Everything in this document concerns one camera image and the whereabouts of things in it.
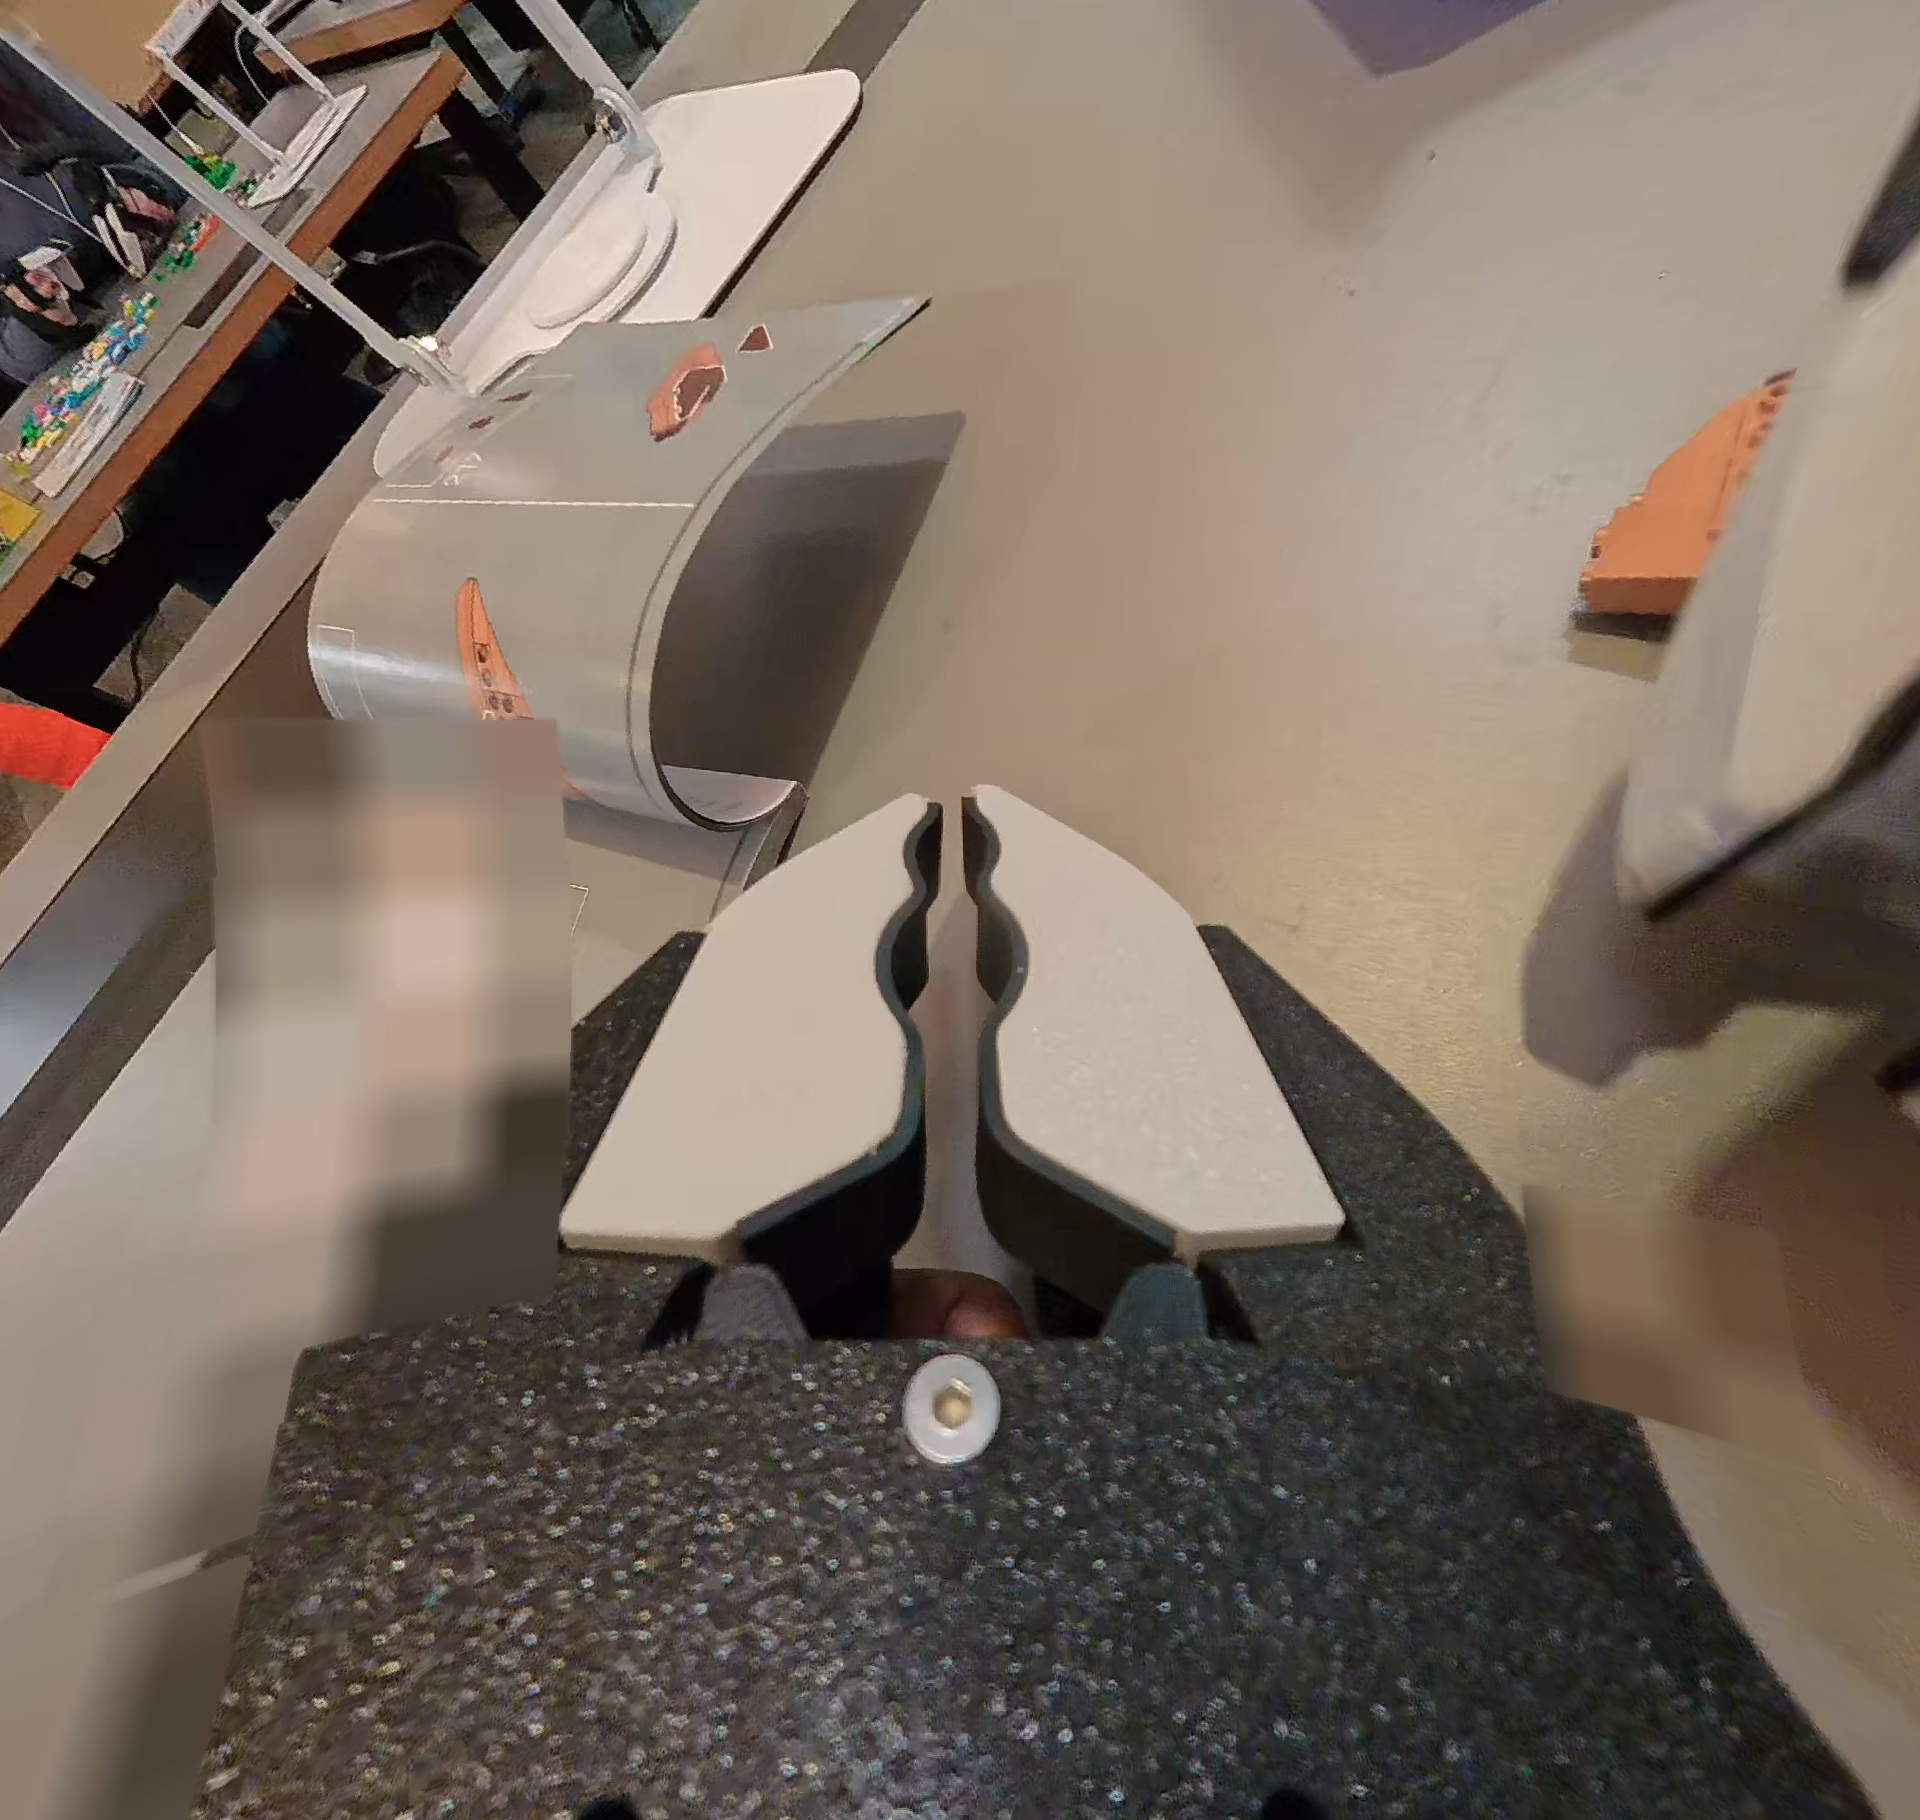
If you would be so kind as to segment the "white instruction leaflet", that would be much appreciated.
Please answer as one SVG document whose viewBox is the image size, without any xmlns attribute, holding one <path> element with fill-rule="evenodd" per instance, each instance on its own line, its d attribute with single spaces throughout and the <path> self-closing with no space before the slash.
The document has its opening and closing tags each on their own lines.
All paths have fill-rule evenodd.
<svg viewBox="0 0 1920 1820">
<path fill-rule="evenodd" d="M 32 488 L 42 499 L 59 497 L 83 474 L 92 457 L 137 404 L 142 390 L 142 377 L 128 368 L 107 369 L 102 384 L 83 398 L 75 415 L 61 423 L 51 455 L 32 474 Z"/>
</svg>

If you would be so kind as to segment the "grey instruction booklet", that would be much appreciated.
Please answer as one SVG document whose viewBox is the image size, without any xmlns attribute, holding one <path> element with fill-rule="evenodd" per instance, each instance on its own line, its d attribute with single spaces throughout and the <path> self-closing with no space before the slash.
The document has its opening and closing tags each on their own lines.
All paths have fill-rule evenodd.
<svg viewBox="0 0 1920 1820">
<path fill-rule="evenodd" d="M 305 659 L 343 721 L 555 729 L 575 967 L 783 857 L 958 431 L 830 393 L 923 296 L 587 323 L 375 479 Z"/>
</svg>

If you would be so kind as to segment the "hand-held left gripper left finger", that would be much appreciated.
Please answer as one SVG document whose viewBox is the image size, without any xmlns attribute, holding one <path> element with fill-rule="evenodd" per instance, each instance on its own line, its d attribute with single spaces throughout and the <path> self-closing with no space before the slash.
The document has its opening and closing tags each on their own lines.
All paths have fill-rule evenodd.
<svg viewBox="0 0 1920 1820">
<path fill-rule="evenodd" d="M 803 1312 L 887 1267 L 925 1201 L 943 810 L 903 794 L 722 912 L 596 1139 L 561 1248 L 771 1271 Z"/>
</svg>

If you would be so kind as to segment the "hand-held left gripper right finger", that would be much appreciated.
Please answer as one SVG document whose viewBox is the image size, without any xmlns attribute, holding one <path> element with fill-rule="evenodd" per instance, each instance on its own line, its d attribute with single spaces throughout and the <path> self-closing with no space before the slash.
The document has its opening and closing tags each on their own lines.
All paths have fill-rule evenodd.
<svg viewBox="0 0 1920 1820">
<path fill-rule="evenodd" d="M 1337 1242 L 1345 1207 L 1188 909 L 998 783 L 962 833 L 994 1239 L 1101 1318 L 1143 1270 Z"/>
</svg>

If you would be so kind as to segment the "brown brick assembly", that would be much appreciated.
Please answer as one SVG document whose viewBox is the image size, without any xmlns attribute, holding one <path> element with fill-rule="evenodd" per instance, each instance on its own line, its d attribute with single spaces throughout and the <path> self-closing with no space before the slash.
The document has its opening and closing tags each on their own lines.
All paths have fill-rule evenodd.
<svg viewBox="0 0 1920 1820">
<path fill-rule="evenodd" d="M 1781 369 L 1737 393 L 1656 464 L 1596 528 L 1577 575 L 1589 618 L 1667 621 L 1687 603 L 1794 384 Z"/>
</svg>

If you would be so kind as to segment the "orange red fabric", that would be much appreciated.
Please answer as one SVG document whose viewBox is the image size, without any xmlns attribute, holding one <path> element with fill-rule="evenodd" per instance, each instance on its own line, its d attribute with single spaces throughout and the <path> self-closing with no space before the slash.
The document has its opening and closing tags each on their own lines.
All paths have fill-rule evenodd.
<svg viewBox="0 0 1920 1820">
<path fill-rule="evenodd" d="M 68 791 L 112 739 L 58 710 L 4 699 L 1 778 Z"/>
</svg>

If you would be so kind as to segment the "white desk lamp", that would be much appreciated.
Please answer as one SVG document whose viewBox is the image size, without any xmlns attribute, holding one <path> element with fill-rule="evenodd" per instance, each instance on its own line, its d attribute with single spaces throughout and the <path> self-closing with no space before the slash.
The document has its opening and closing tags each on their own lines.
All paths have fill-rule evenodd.
<svg viewBox="0 0 1920 1820">
<path fill-rule="evenodd" d="M 859 105 L 851 70 L 830 68 L 678 93 L 639 105 L 557 0 L 514 0 L 587 85 L 596 139 L 554 206 L 537 206 L 521 257 L 450 337 L 400 337 L 187 168 L 128 109 L 34 32 L 4 46 L 136 147 L 187 196 L 431 402 L 478 402 L 586 325 L 691 323 L 720 299 Z"/>
</svg>

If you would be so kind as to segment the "pile of colourful toy bricks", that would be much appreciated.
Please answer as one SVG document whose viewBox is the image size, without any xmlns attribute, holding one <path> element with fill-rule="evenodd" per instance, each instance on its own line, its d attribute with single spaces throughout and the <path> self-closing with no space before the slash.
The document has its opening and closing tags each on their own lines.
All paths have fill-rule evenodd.
<svg viewBox="0 0 1920 1820">
<path fill-rule="evenodd" d="M 83 345 L 59 355 L 15 396 L 4 396 L 4 464 L 15 478 L 26 478 L 54 450 L 63 423 L 78 414 L 104 375 L 140 352 L 156 320 L 163 279 L 186 271 L 217 228 L 172 177 L 163 177 L 183 193 L 183 204 L 147 270 L 124 279 L 117 296 L 105 299 L 105 323 Z"/>
</svg>

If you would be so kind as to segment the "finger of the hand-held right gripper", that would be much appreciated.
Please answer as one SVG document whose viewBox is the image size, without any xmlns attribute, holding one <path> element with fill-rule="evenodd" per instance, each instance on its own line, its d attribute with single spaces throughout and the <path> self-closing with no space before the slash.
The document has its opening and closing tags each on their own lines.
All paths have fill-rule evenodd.
<svg viewBox="0 0 1920 1820">
<path fill-rule="evenodd" d="M 1915 903 L 1915 233 L 1908 130 L 1669 634 L 1615 822 L 1615 885 L 1646 917 L 1740 872 Z"/>
</svg>

